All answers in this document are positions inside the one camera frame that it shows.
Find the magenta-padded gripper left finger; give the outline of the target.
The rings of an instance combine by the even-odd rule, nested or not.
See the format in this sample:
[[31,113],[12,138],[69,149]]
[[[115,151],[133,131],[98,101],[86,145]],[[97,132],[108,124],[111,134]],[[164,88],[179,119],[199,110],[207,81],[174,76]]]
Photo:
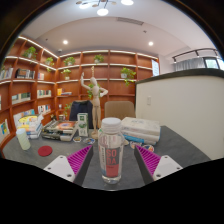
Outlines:
[[81,186],[92,156],[93,146],[89,145],[72,153],[68,157],[59,155],[44,170]]

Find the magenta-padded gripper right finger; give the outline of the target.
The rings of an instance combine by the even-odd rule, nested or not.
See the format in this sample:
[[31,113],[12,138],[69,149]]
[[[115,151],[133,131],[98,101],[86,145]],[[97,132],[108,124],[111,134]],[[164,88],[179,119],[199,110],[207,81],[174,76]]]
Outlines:
[[134,155],[145,184],[160,180],[182,169],[182,167],[168,155],[159,156],[140,146],[135,147]]

